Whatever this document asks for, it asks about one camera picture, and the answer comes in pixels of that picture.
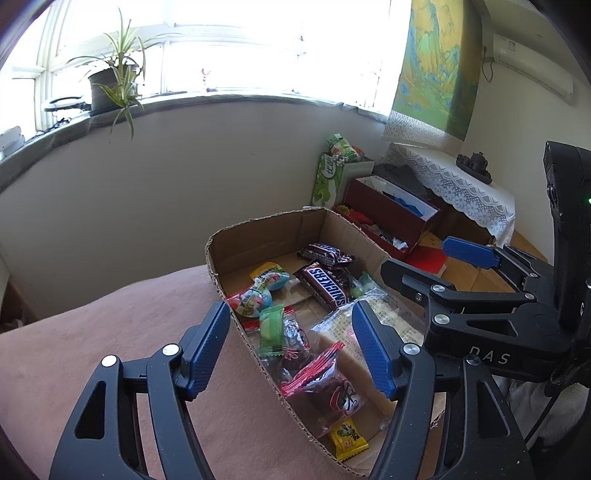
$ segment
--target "window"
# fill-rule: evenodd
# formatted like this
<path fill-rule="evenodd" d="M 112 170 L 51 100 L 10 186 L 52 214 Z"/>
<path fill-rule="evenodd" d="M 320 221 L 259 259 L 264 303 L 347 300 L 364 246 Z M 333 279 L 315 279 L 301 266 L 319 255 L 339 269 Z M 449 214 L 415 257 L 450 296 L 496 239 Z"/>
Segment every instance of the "window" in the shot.
<path fill-rule="evenodd" d="M 143 97 L 170 92 L 290 92 L 388 113 L 406 45 L 410 0 L 56 0 L 27 30 L 0 72 L 0 128 L 30 137 L 74 110 L 43 102 L 82 95 L 108 54 L 103 32 L 119 29 L 117 7 L 144 38 Z M 11 95 L 10 91 L 26 94 Z"/>

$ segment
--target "spider plant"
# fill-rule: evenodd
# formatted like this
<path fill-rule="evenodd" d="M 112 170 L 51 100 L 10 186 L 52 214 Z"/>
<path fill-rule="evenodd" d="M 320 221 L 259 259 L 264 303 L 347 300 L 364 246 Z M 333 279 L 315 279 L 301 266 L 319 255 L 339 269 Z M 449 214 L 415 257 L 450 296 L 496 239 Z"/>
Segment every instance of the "spider plant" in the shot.
<path fill-rule="evenodd" d="M 137 29 L 130 28 L 131 20 L 129 20 L 127 26 L 125 26 L 121 9 L 119 9 L 119 19 L 120 27 L 117 35 L 109 35 L 108 33 L 105 33 L 113 48 L 113 53 L 111 55 L 103 57 L 82 55 L 68 60 L 68 63 L 77 59 L 101 60 L 104 61 L 107 64 L 107 66 L 113 70 L 116 78 L 116 83 L 114 85 L 109 86 L 103 85 L 101 83 L 92 83 L 91 85 L 96 85 L 100 87 L 107 94 L 109 99 L 111 99 L 111 101 L 120 108 L 119 112 L 117 113 L 117 116 L 115 117 L 115 120 L 113 121 L 113 124 L 111 125 L 111 132 L 113 131 L 113 127 L 117 123 L 117 120 L 119 120 L 119 117 L 123 115 L 129 123 L 129 127 L 131 128 L 131 138 L 133 139 L 134 119 L 131 115 L 130 109 L 134 105 L 138 105 L 142 109 L 144 108 L 138 99 L 138 89 L 136 80 L 138 76 L 142 75 L 145 81 L 145 51 L 147 48 L 150 48 L 154 44 L 156 44 L 152 43 L 151 45 L 146 46 L 146 43 L 149 43 L 150 41 L 152 41 L 156 37 L 159 37 L 160 35 L 151 37 L 144 42 L 139 36 L 136 35 Z M 142 65 L 139 65 L 132 58 L 131 54 L 135 51 L 141 51 Z"/>

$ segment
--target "red box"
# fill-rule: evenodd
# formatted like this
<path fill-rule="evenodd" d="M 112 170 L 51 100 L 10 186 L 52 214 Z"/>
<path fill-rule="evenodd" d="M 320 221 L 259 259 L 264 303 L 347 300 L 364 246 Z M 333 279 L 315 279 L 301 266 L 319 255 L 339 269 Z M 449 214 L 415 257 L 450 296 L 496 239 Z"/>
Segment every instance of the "red box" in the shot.
<path fill-rule="evenodd" d="M 413 205 L 422 213 L 422 216 L 411 212 L 383 192 L 402 199 L 408 205 Z M 352 179 L 347 187 L 343 202 L 372 219 L 379 227 L 393 234 L 396 238 L 407 243 L 407 249 L 399 250 L 367 229 L 367 227 L 349 219 L 360 227 L 371 240 L 386 250 L 390 256 L 399 260 L 406 257 L 413 250 L 423 232 L 429 231 L 439 213 L 439 209 L 433 205 L 377 176 Z"/>

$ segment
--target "potted plant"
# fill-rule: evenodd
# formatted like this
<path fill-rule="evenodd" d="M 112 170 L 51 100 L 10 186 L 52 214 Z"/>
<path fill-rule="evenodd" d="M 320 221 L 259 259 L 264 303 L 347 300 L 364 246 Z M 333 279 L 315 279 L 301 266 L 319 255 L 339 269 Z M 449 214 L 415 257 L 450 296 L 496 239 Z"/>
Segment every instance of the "potted plant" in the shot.
<path fill-rule="evenodd" d="M 109 112 L 120 109 L 111 125 L 113 126 L 123 115 L 131 128 L 131 138 L 134 137 L 134 119 L 131 115 L 130 108 L 138 105 L 144 108 L 138 98 L 137 78 L 142 75 L 145 81 L 146 72 L 146 55 L 145 51 L 148 47 L 145 46 L 144 41 L 137 36 L 136 30 L 132 30 L 131 20 L 125 26 L 121 9 L 119 9 L 119 18 L 121 19 L 120 29 L 114 37 L 105 33 L 109 42 L 113 47 L 113 53 L 109 56 L 95 57 L 92 55 L 82 55 L 74 57 L 68 61 L 71 62 L 76 59 L 95 59 L 104 61 L 107 65 L 105 70 L 94 73 L 88 77 L 90 81 L 90 92 L 92 95 L 91 114 Z M 131 56 L 135 51 L 142 52 L 142 65 L 139 65 Z"/>

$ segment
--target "yellow candy packet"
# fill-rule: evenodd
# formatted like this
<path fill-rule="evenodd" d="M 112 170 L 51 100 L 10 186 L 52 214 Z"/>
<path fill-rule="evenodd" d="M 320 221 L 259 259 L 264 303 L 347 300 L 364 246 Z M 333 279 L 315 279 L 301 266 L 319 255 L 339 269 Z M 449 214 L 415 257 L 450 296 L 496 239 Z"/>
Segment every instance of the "yellow candy packet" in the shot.
<path fill-rule="evenodd" d="M 339 462 L 369 448 L 367 440 L 357 432 L 357 427 L 351 418 L 344 419 L 334 427 L 329 432 L 329 437 L 335 444 L 335 457 Z"/>
<path fill-rule="evenodd" d="M 265 281 L 269 291 L 278 290 L 290 279 L 288 272 L 273 262 L 263 263 L 259 268 L 251 272 L 251 278 Z"/>

